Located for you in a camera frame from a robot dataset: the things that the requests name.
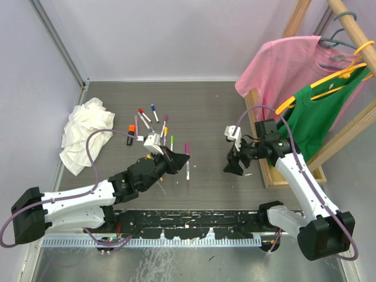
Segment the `green tank top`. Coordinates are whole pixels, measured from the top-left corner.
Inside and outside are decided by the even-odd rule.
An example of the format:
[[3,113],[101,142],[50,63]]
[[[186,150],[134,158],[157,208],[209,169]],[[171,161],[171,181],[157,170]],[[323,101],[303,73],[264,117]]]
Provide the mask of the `green tank top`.
[[[294,95],[296,105],[294,108],[287,109],[283,117],[287,120],[294,141],[298,144],[306,162],[322,147],[324,138],[343,104],[369,73],[370,70],[366,67],[358,68],[348,79],[333,78],[313,89],[308,85]],[[342,85],[344,85],[342,89],[332,94],[311,100],[311,97]],[[281,120],[278,122],[277,128],[281,137],[288,138],[286,126]]]

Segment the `pink t-shirt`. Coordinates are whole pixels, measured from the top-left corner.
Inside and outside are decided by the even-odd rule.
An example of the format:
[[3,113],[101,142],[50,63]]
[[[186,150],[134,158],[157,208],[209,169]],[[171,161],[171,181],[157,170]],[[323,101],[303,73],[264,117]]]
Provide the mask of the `pink t-shirt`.
[[[303,87],[338,71],[319,64],[345,69],[355,59],[355,56],[334,48],[320,46],[319,40],[320,36],[295,36],[265,43],[235,83],[236,90],[246,97],[250,90],[257,89],[258,102],[277,109]],[[344,55],[344,59],[335,61],[333,57],[340,59],[339,55]],[[364,82],[346,101],[334,125],[363,85]],[[267,109],[257,109],[256,113],[257,120],[279,120]]]

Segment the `wooden frame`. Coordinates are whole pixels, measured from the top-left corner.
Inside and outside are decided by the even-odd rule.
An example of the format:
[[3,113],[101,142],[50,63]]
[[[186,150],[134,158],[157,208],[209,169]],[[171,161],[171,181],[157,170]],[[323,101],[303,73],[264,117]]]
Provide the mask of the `wooden frame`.
[[[336,15],[343,12],[347,12],[348,9],[343,4],[342,0],[327,0],[330,8]],[[308,10],[311,0],[298,0],[295,10],[288,21],[288,24],[283,32],[283,37],[296,35],[300,24]],[[364,35],[359,25],[356,23],[352,15],[344,15],[339,18],[346,33],[350,37],[356,48],[359,48],[363,44],[367,43],[369,39]],[[368,45],[360,51],[364,62],[371,70],[374,76],[376,76],[376,51],[372,45]],[[246,97],[247,108],[257,104],[258,92],[256,89],[250,91]],[[249,118],[251,122],[252,133],[256,134],[254,123],[256,121],[256,115],[253,111],[250,111]],[[313,173],[314,177],[319,183],[326,182],[321,165],[327,161],[330,157],[341,150],[347,143],[357,137],[363,130],[368,128],[376,121],[376,99],[370,103],[365,109],[363,109],[348,125],[346,125],[339,133],[337,133],[327,144],[325,144],[320,151],[308,162],[308,167]],[[286,180],[279,172],[268,165],[265,160],[260,160],[261,172],[265,182],[265,187],[279,188],[288,187]]]

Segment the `clothing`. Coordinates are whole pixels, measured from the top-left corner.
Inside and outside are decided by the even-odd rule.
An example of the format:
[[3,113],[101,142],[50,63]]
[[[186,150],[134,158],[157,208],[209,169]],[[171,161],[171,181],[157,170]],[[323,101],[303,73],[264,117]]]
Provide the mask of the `clothing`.
[[[112,129],[114,113],[107,112],[98,98],[87,101],[82,106],[75,106],[64,127],[60,158],[65,167],[77,176],[85,166],[91,166],[86,154],[86,140],[98,129]],[[95,134],[89,142],[90,154],[95,160],[101,148],[112,137],[112,132]]]
[[[319,36],[295,36],[265,43],[235,83],[236,90],[245,97],[250,90],[256,88],[258,102],[276,109],[306,85],[338,71],[322,68],[319,64],[345,69],[355,59],[355,56],[334,48],[321,47],[319,40]],[[340,58],[339,55],[343,55],[345,59],[335,61],[334,59]],[[360,89],[358,87],[347,100],[338,118]],[[267,109],[256,109],[256,118],[279,120],[278,116]]]
[[[298,144],[306,162],[322,147],[324,138],[341,108],[369,73],[368,68],[361,67],[356,69],[348,79],[333,78],[313,89],[308,85],[294,95],[295,107],[287,109],[283,117],[287,120],[294,141]],[[311,97],[342,85],[345,86],[332,94],[311,100]],[[281,120],[277,128],[282,138],[288,138],[286,125]]]

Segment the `blue marker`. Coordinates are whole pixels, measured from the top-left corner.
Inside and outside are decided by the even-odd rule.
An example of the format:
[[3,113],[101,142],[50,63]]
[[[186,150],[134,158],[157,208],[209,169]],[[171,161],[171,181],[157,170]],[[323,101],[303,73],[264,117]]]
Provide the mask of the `blue marker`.
[[159,119],[158,119],[158,116],[157,116],[157,112],[155,111],[154,105],[152,105],[152,110],[153,110],[153,113],[154,113],[154,116],[155,116],[155,120],[157,121],[157,123],[159,123]]

